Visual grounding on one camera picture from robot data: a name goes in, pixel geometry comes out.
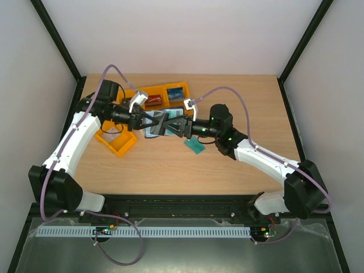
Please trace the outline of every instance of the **white wall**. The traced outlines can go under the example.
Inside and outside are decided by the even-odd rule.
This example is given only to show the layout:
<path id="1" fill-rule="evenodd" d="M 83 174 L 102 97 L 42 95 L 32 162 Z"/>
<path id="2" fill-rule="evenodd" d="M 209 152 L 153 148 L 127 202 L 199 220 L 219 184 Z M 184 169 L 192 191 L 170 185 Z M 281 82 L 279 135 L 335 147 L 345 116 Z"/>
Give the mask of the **white wall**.
<path id="1" fill-rule="evenodd" d="M 34 196 L 28 179 L 56 147 L 76 82 L 30 1 L 0 1 L 0 272 Z"/>
<path id="2" fill-rule="evenodd" d="M 43 2 L 84 75 L 280 75 L 321 0 Z"/>
<path id="3" fill-rule="evenodd" d="M 334 1 L 286 82 L 307 157 L 333 197 L 352 272 L 363 272 L 364 1 Z"/>

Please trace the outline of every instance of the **wooden surface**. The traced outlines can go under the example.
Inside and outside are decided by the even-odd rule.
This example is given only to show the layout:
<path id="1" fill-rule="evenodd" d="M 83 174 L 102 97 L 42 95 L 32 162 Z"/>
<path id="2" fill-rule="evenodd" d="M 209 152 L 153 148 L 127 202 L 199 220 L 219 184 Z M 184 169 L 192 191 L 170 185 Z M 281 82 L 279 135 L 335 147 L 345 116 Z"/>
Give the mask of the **wooden surface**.
<path id="1" fill-rule="evenodd" d="M 186 81 L 192 98 L 218 86 L 231 86 L 246 101 L 252 138 L 260 146 L 298 160 L 282 96 L 275 76 L 246 75 L 127 75 L 135 87 Z M 100 75 L 89 75 L 82 96 L 94 92 Z M 106 79 L 127 86 L 118 75 Z M 198 117 L 208 118 L 213 104 L 226 104 L 234 127 L 246 133 L 243 107 L 231 91 L 220 90 L 198 104 Z M 254 167 L 221 155 L 215 145 L 206 145 L 199 155 L 177 136 L 144 139 L 118 158 L 104 144 L 92 138 L 77 167 L 76 181 L 96 193 L 243 195 L 281 188 L 278 182 Z"/>

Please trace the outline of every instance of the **cable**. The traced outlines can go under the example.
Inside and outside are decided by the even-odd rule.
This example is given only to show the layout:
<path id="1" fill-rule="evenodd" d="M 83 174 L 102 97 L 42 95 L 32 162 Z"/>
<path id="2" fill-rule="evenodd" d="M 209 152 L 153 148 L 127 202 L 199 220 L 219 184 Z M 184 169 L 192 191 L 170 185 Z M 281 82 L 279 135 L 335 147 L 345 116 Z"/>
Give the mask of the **cable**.
<path id="1" fill-rule="evenodd" d="M 110 135 L 112 135 L 112 134 L 121 134 L 122 132 L 123 132 L 123 130 L 124 130 L 124 125 L 122 124 L 122 123 L 120 123 L 120 125 L 121 125 L 121 131 L 119 131 L 119 132 L 115 132 L 115 133 L 111 133 L 111 132 L 107 132 L 107 131 L 104 131 L 103 129 L 102 129 L 102 125 L 101 125 L 101 127 L 100 127 L 100 130 L 104 133 L 104 134 L 110 134 Z"/>
<path id="2" fill-rule="evenodd" d="M 298 224 L 298 221 L 299 221 L 299 219 L 298 218 L 296 218 L 296 221 L 295 221 L 295 223 L 294 223 L 294 225 L 293 225 L 293 227 L 291 228 L 291 230 L 285 235 L 285 236 L 283 236 L 282 238 L 279 238 L 279 239 L 277 239 L 277 240 L 275 240 L 275 241 L 271 241 L 271 242 L 257 242 L 253 237 L 251 237 L 250 239 L 256 244 L 256 245 L 271 245 L 272 243 L 279 243 L 279 242 L 281 242 L 281 241 L 284 241 L 285 239 L 287 239 L 292 233 L 293 233 L 293 231 L 296 229 L 296 227 L 297 227 L 297 224 Z"/>
<path id="3" fill-rule="evenodd" d="M 82 124 L 82 122 L 85 120 L 85 118 L 87 117 L 87 115 L 90 113 L 91 108 L 92 108 L 92 106 L 94 105 L 94 103 L 95 103 L 95 101 L 96 101 L 96 97 L 97 97 L 97 95 L 98 95 L 98 92 L 100 91 L 101 84 L 102 84 L 103 80 L 105 79 L 105 76 L 106 76 L 106 74 L 107 74 L 107 72 L 108 72 L 108 70 L 109 70 L 110 68 L 114 68 L 114 69 L 115 69 L 115 70 L 119 73 L 119 75 L 123 78 L 123 80 L 125 81 L 125 83 L 126 83 L 127 85 L 129 85 L 129 86 L 130 86 L 130 88 L 131 88 L 132 90 L 134 90 L 134 92 L 135 92 L 135 93 L 137 92 L 136 88 L 135 88 L 135 87 L 134 87 L 134 86 L 133 86 L 130 82 L 128 82 L 128 80 L 127 80 L 127 79 L 126 79 L 126 77 L 123 75 L 123 73 L 121 73 L 121 71 L 120 71 L 120 70 L 119 70 L 119 69 L 118 69 L 115 65 L 113 65 L 113 64 L 109 64 L 109 65 L 105 68 L 104 72 L 103 72 L 103 73 L 102 73 L 102 75 L 101 75 L 101 78 L 100 78 L 100 80 L 99 80 L 99 82 L 98 82 L 98 85 L 97 85 L 96 91 L 95 91 L 95 93 L 94 93 L 94 96 L 93 96 L 93 98 L 91 99 L 90 104 L 89 104 L 89 106 L 87 107 L 87 109 L 86 109 L 86 111 L 85 111 L 84 115 L 83 115 L 83 116 L 81 117 L 81 119 L 80 119 L 80 120 L 76 123 L 76 128 L 77 128 L 77 127 L 80 127 L 80 125 Z M 50 166 L 50 168 L 49 168 L 49 170 L 48 170 L 48 172 L 47 172 L 47 174 L 46 174 L 46 176 L 45 176 L 44 183 L 43 183 L 43 186 L 42 186 L 42 192 L 41 192 L 41 194 L 40 194 L 40 215 L 41 215 L 41 217 L 42 217 L 42 219 L 43 219 L 43 221 L 44 221 L 44 222 L 52 221 L 52 220 L 54 220 L 54 219 L 55 219 L 55 218 L 56 218 L 56 217 L 57 217 L 60 213 L 65 212 L 63 209 L 60 209 L 60 210 L 58 210 L 58 211 L 57 211 L 54 215 L 50 216 L 50 218 L 47 218 L 47 217 L 46 217 L 46 214 L 45 214 L 45 212 L 44 212 L 44 197 L 45 197 L 45 195 L 46 195 L 46 188 L 47 188 L 48 181 L 49 181 L 49 178 L 50 178 L 50 176 L 51 176 L 51 173 L 52 173 L 52 171 L 54 170 L 54 168 L 55 168 L 55 166 L 56 166 L 56 164 L 57 164 L 57 162 L 58 162 L 59 158 L 61 157 L 62 152 L 63 152 L 63 150 L 65 149 L 65 147 L 66 147 L 66 145 L 67 145 L 68 141 L 70 140 L 70 138 L 72 137 L 72 135 L 75 133 L 76 128 L 73 128 L 73 129 L 69 132 L 69 134 L 67 135 L 67 137 L 64 139 L 64 141 L 63 141 L 63 143 L 62 143 L 61 147 L 59 148 L 59 150 L 58 150 L 58 152 L 57 152 L 57 154 L 56 154 L 57 159 L 53 161 L 53 163 L 51 164 L 51 166 Z"/>
<path id="4" fill-rule="evenodd" d="M 121 90 L 123 91 L 123 94 L 124 94 L 124 97 L 123 98 L 126 98 L 126 95 L 125 95 L 125 90 L 124 90 L 124 88 L 121 86 L 121 84 L 119 84 L 119 87 L 121 88 Z"/>
<path id="5" fill-rule="evenodd" d="M 247 124 L 247 134 L 248 134 L 248 141 L 249 141 L 249 143 L 250 143 L 250 145 L 252 145 L 253 147 L 256 147 L 256 150 L 258 151 L 258 152 L 260 152 L 261 154 L 263 154 L 263 155 L 266 155 L 266 156 L 268 156 L 269 158 L 271 158 L 271 159 L 273 159 L 273 160 L 275 160 L 275 161 L 277 161 L 278 163 L 280 163 L 280 164 L 284 164 L 284 162 L 285 161 L 283 161 L 283 160 L 281 160 L 281 159 L 279 159 L 279 158 L 277 158 L 276 156 L 274 156 L 274 155 L 271 155 L 270 153 L 268 153 L 268 152 L 266 152 L 266 151 L 264 151 L 264 150 L 262 150 L 262 149 L 260 149 L 259 147 L 258 147 L 258 145 L 257 144 L 255 144 L 254 142 L 253 142 L 253 140 L 251 139 L 251 135 L 250 135 L 250 120 L 249 120 L 249 113 L 248 113 L 248 109 L 247 109 L 247 107 L 246 107 L 246 104 L 245 104 L 245 102 L 244 102 L 244 100 L 243 100 L 243 98 L 242 98 L 242 96 L 235 90 L 235 89 L 233 89 L 233 88 L 231 88 L 231 87 L 228 87 L 228 86 L 220 86 L 220 87 L 217 87 L 217 88 L 214 88 L 214 89 L 212 89 L 211 91 L 209 91 L 209 92 L 207 92 L 206 94 L 204 94 L 202 97 L 200 97 L 200 98 L 198 98 L 198 99 L 196 99 L 196 100 L 193 100 L 192 101 L 192 104 L 197 104 L 198 102 L 200 102 L 200 101 L 202 101 L 204 98 L 206 98 L 207 96 L 209 96 L 209 95 L 211 95 L 212 93 L 214 93 L 215 91 L 218 91 L 218 90 L 221 90 L 221 89 L 227 89 L 227 90 L 230 90 L 230 91 L 232 91 L 233 93 L 235 93 L 235 95 L 237 95 L 238 96 L 238 98 L 239 98 L 239 100 L 240 100 L 240 102 L 242 103 L 242 105 L 243 105 L 243 107 L 244 107 L 244 111 L 245 111 L 245 116 L 246 116 L 246 124 Z M 325 196 L 325 198 L 327 199 L 327 201 L 328 201 L 328 208 L 327 209 L 324 209 L 324 210 L 314 210 L 314 212 L 316 212 L 316 213 L 327 213 L 327 212 L 330 212 L 330 210 L 331 210 L 331 207 L 332 207 L 332 199 L 331 199 L 331 197 L 329 196 L 329 194 L 327 193 L 327 191 L 325 191 L 324 189 L 323 189 L 323 187 L 319 184 L 319 183 L 317 183 L 312 177 L 310 177 L 308 174 L 306 174 L 304 171 L 302 171 L 302 170 L 300 170 L 300 169 L 298 169 L 297 167 L 295 167 L 295 166 L 293 166 L 292 164 L 287 164 L 287 167 L 289 167 L 289 168 L 292 168 L 292 169 L 294 169 L 295 171 L 297 171 L 299 174 L 301 174 L 301 175 L 303 175 L 305 178 L 307 178 L 313 185 L 315 185 L 315 187 L 317 188 L 317 189 L 319 189 L 319 191 L 320 192 L 322 192 L 322 194 Z"/>
<path id="6" fill-rule="evenodd" d="M 91 98 L 94 94 L 95 92 L 92 92 L 90 95 L 87 95 L 86 98 Z"/>
<path id="7" fill-rule="evenodd" d="M 114 260 L 113 258 L 111 258 L 101 247 L 101 245 L 98 243 L 97 241 L 97 236 L 99 235 L 99 233 L 101 231 L 99 231 L 98 233 L 96 233 L 95 235 L 95 239 L 94 239 L 94 245 L 98 247 L 98 249 L 101 250 L 102 254 L 105 256 L 106 259 L 108 259 L 109 261 L 111 261 L 112 263 L 118 265 L 118 266 L 130 266 L 132 264 L 135 264 L 137 263 L 141 257 L 143 256 L 143 253 L 144 253 L 144 241 L 143 241 L 143 238 L 142 238 L 142 235 L 139 231 L 139 229 L 137 228 L 137 226 L 135 226 L 132 222 L 130 222 L 128 219 L 125 219 L 125 218 L 122 218 L 120 216 L 116 216 L 116 215 L 109 215 L 109 214 L 102 214 L 102 213 L 97 213 L 97 212 L 90 212 L 88 210 L 85 211 L 85 213 L 88 213 L 88 214 L 91 214 L 91 215 L 95 215 L 95 216 L 100 216 L 100 217 L 109 217 L 109 218 L 115 218 L 115 219 L 119 219 L 129 225 L 131 225 L 136 233 L 138 234 L 138 237 L 140 239 L 140 248 L 139 248 L 139 254 L 138 256 L 135 258 L 134 261 L 130 262 L 130 263 L 121 263 L 121 262 L 118 262 L 116 260 Z"/>
<path id="8" fill-rule="evenodd" d="M 271 220 L 272 226 L 274 227 L 275 231 L 278 233 L 277 225 L 275 224 L 275 221 L 273 220 L 273 218 L 270 215 L 267 215 L 267 218 L 269 220 Z"/>
<path id="9" fill-rule="evenodd" d="M 121 216 L 120 216 L 120 214 L 119 214 L 119 213 L 117 213 L 117 212 L 114 212 L 114 213 L 113 213 L 113 215 L 116 215 L 116 216 L 121 217 Z M 118 226 L 119 226 L 119 219 L 117 218 L 117 219 L 116 219 L 116 229 L 115 229 L 115 230 L 117 230 L 117 229 L 118 229 Z"/>
<path id="10" fill-rule="evenodd" d="M 211 142 L 201 142 L 199 139 L 200 139 L 200 136 L 197 137 L 197 141 L 199 143 L 201 143 L 201 144 L 204 144 L 204 145 L 214 144 L 216 142 L 216 140 L 211 141 Z"/>

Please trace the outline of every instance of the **blue card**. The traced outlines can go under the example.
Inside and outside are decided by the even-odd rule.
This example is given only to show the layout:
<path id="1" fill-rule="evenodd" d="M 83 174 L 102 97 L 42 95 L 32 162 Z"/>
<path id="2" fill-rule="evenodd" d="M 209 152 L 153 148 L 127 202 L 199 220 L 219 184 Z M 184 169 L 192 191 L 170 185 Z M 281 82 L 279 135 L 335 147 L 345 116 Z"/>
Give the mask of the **blue card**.
<path id="1" fill-rule="evenodd" d="M 205 150 L 205 146 L 198 142 L 197 138 L 194 136 L 191 137 L 191 139 L 185 140 L 184 144 L 186 144 L 192 151 L 194 151 L 196 155 Z"/>

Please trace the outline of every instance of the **blue object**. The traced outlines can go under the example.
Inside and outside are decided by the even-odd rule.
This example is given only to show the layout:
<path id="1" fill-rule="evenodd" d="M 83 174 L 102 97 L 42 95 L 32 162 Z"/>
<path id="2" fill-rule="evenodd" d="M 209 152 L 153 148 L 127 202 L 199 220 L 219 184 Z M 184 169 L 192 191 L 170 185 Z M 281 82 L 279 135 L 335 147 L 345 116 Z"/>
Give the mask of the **blue object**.
<path id="1" fill-rule="evenodd" d="M 191 150 L 194 151 L 196 155 L 205 150 L 205 146 L 200 142 L 198 142 L 197 138 L 194 136 L 191 137 L 191 139 L 185 140 L 184 144 L 190 147 Z"/>
<path id="2" fill-rule="evenodd" d="M 170 100 L 178 100 L 184 98 L 183 87 L 169 88 L 167 89 L 167 93 Z"/>

